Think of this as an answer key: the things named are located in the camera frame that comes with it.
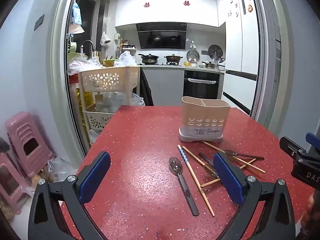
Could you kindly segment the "person's right hand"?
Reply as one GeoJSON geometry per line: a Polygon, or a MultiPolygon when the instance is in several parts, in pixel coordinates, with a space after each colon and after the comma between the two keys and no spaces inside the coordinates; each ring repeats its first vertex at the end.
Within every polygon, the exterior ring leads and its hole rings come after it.
{"type": "Polygon", "coordinates": [[[319,229],[319,191],[315,191],[308,199],[300,225],[304,235],[319,229]]]}

